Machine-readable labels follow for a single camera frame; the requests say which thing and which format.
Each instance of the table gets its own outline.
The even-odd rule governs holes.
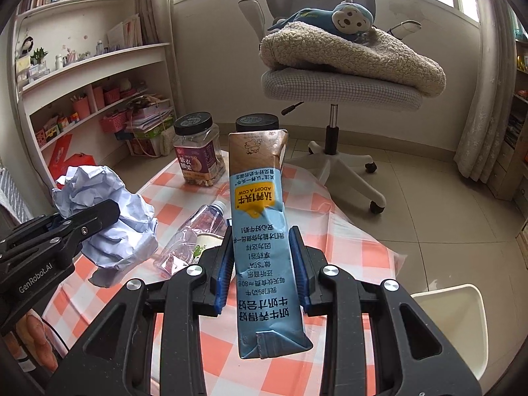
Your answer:
[[[228,165],[229,157],[224,152]],[[284,165],[282,189],[289,226],[297,225],[307,246],[320,248],[333,263],[356,279],[379,284],[395,277],[402,257],[355,227],[330,198],[328,190],[302,168]],[[152,204],[159,220],[160,249],[179,226],[201,205],[229,195],[228,176],[214,187],[186,185],[177,160],[169,164],[139,193]],[[130,271],[120,284],[109,289],[88,282],[96,267],[84,256],[75,272],[59,286],[43,317],[71,347],[104,305],[131,278],[146,283],[165,279],[152,266],[153,259]],[[231,282],[227,305],[217,318],[200,317],[202,359],[210,396],[313,396],[319,394],[325,346],[325,317],[304,316],[305,332],[313,343],[308,352],[269,358],[241,360],[237,347],[237,304],[235,280]],[[159,345],[162,314],[156,320],[152,352],[152,394],[158,394]],[[368,316],[363,317],[368,369],[368,395],[376,394],[374,354]],[[55,335],[48,336],[59,352],[65,353]]]

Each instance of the crumpled paper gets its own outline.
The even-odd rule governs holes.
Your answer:
[[[64,218],[106,199],[119,204],[119,220],[82,243],[83,255],[100,267],[90,279],[92,284],[110,287],[156,251],[154,207],[127,191],[110,168],[69,167],[57,182],[64,187],[53,190],[53,202]]]

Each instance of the gray mesh chair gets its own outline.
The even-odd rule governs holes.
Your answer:
[[[344,0],[266,0],[274,21],[286,19],[305,7],[333,10]],[[370,10],[376,22],[376,0],[354,0]],[[239,8],[253,27],[261,41],[265,31],[264,15],[257,0],[241,0]],[[396,38],[403,38],[421,28],[415,21],[402,22],[388,32]],[[275,100],[330,103],[330,122],[326,128],[325,145],[311,141],[309,156],[292,159],[289,163],[311,170],[321,183],[325,184],[330,173],[344,177],[350,185],[371,200],[370,210],[381,213],[385,197],[361,178],[352,167],[364,166],[368,173],[374,173],[376,164],[370,156],[354,156],[339,153],[337,141],[337,108],[340,102],[392,107],[397,110],[417,110],[422,102],[421,94],[414,88],[391,82],[361,78],[328,71],[309,71],[285,68],[270,70],[262,76],[262,89],[266,97]],[[291,111],[291,106],[283,114]]]

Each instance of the metal screw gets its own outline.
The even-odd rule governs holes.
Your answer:
[[[127,289],[128,290],[137,290],[141,287],[141,280],[138,280],[137,278],[133,280],[128,280],[127,282]]]
[[[398,284],[398,282],[396,280],[386,280],[385,283],[383,283],[383,286],[389,292],[396,292],[400,288],[400,285]]]
[[[191,265],[187,267],[187,274],[190,276],[199,276],[202,273],[203,269],[200,265]]]
[[[333,265],[327,265],[323,268],[323,272],[330,277],[336,276],[339,274],[339,268]]]

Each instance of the chair base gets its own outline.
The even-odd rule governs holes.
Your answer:
[[[323,185],[326,184],[331,173],[338,177],[346,178],[355,190],[372,201],[370,211],[374,214],[379,214],[385,209],[385,197],[351,168],[365,166],[368,173],[373,173],[376,171],[376,164],[374,164],[371,156],[345,154],[338,151],[335,154],[326,154],[325,148],[318,145],[315,141],[311,141],[308,144],[308,151],[311,154],[290,159],[286,162],[311,171]]]

